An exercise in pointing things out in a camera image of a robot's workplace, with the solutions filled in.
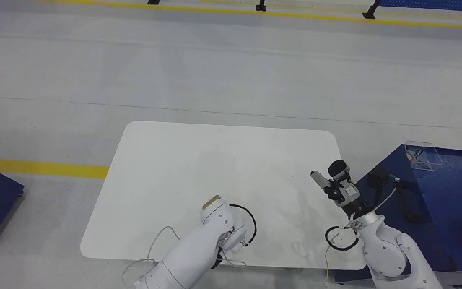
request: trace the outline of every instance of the concrete floor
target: concrete floor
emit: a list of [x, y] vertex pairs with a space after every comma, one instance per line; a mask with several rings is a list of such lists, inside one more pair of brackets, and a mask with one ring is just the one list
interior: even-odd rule
[[[110, 165], [133, 120], [330, 131], [354, 180], [409, 139], [462, 149], [462, 30], [0, 8], [0, 158]], [[27, 193], [0, 235], [1, 288], [122, 288], [128, 262], [79, 251], [103, 181], [10, 176]], [[198, 288], [324, 288], [324, 274], [220, 267]]]

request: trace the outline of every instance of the white table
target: white table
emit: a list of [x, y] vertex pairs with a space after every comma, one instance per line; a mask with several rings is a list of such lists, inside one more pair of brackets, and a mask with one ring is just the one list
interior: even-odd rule
[[[90, 258], [142, 259], [157, 232], [200, 226], [203, 203], [219, 194], [247, 207], [258, 233], [228, 258], [250, 266], [326, 268], [324, 232], [347, 222], [310, 177], [340, 158], [327, 131], [135, 121], [123, 133], [81, 243]], [[248, 237], [253, 232], [250, 218]], [[347, 245], [352, 234], [336, 239]], [[176, 242], [154, 245], [160, 259]], [[361, 269], [361, 247], [329, 250], [331, 269]]]

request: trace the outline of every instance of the yellow stripe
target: yellow stripe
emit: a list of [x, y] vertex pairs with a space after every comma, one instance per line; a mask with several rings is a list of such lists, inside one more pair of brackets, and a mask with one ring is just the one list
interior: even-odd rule
[[73, 163], [32, 162], [27, 160], [0, 160], [2, 173], [32, 173], [36, 175], [71, 176], [77, 178], [105, 178], [109, 167]]
[[84, 4], [96, 5], [103, 7], [120, 7], [120, 8], [137, 8], [137, 9], [157, 9], [157, 10], [171, 10], [182, 12], [205, 12], [205, 13], [228, 13], [228, 14], [250, 14], [266, 17], [286, 17], [298, 19], [316, 19], [316, 20], [330, 20], [339, 22], [359, 22], [367, 24], [383, 24], [383, 25], [406, 25], [406, 26], [421, 26], [421, 27], [446, 27], [446, 28], [462, 28], [462, 23], [447, 23], [447, 22], [419, 22], [407, 20], [368, 20], [362, 17], [346, 17], [335, 15], [322, 15], [322, 14], [304, 14], [295, 12], [259, 12], [253, 10], [241, 9], [225, 9], [225, 8], [211, 8], [211, 7], [183, 7], [183, 6], [165, 6], [165, 5], [148, 5], [126, 2], [110, 2], [110, 1], [92, 1], [92, 0], [41, 0], [55, 3], [67, 4]]
[[[220, 0], [199, 0], [201, 3], [207, 4], [222, 4], [222, 5], [233, 5], [233, 6], [255, 6], [255, 3], [250, 2], [239, 2], [239, 1], [220, 1]], [[314, 7], [314, 6], [303, 6], [303, 5], [290, 5], [290, 4], [267, 4], [267, 7], [274, 8], [288, 8], [288, 9], [309, 9], [319, 11], [330, 11], [330, 12], [346, 12], [346, 13], [363, 13], [364, 9], [347, 9], [347, 8], [333, 8], [333, 7]], [[393, 15], [393, 16], [412, 16], [412, 17], [429, 17], [429, 18], [455, 18], [460, 19], [462, 15], [444, 15], [444, 14], [422, 14], [422, 13], [405, 13], [405, 12], [380, 12], [377, 11], [375, 15]]]

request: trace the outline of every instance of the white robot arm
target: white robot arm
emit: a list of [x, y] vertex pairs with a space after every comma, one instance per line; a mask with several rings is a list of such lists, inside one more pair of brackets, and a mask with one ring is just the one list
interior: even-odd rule
[[[328, 169], [332, 179], [324, 178], [319, 172], [311, 172], [311, 177], [324, 190], [329, 199], [342, 208], [353, 229], [359, 232], [364, 242], [363, 254], [377, 289], [442, 289], [435, 273], [414, 240], [407, 234], [388, 227], [383, 215], [377, 215], [359, 198], [354, 186], [349, 166], [337, 160]], [[409, 261], [411, 274], [400, 277]]]
[[212, 267], [218, 251], [243, 241], [244, 222], [220, 196], [201, 213], [202, 227], [183, 238], [159, 264], [136, 283], [136, 289], [189, 289]]

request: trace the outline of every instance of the blue panel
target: blue panel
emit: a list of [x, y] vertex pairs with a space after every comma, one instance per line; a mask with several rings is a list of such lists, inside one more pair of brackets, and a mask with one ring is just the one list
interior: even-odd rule
[[462, 10], [462, 0], [382, 0], [380, 6]]
[[8, 215], [24, 186], [0, 174], [0, 223]]
[[414, 171], [446, 254], [462, 270], [462, 151], [437, 149], [443, 166]]
[[[397, 195], [393, 195], [378, 212], [385, 223], [408, 233], [419, 245], [435, 271], [462, 270], [462, 151], [437, 149], [444, 166], [434, 171], [414, 170], [406, 157], [404, 145], [398, 147], [378, 166], [406, 182], [404, 197], [412, 214], [423, 218], [422, 224], [406, 221]], [[367, 185], [367, 176], [356, 183], [362, 199], [372, 204], [375, 190]], [[383, 189], [382, 199], [391, 191]], [[335, 271], [336, 282], [370, 279], [369, 270]]]

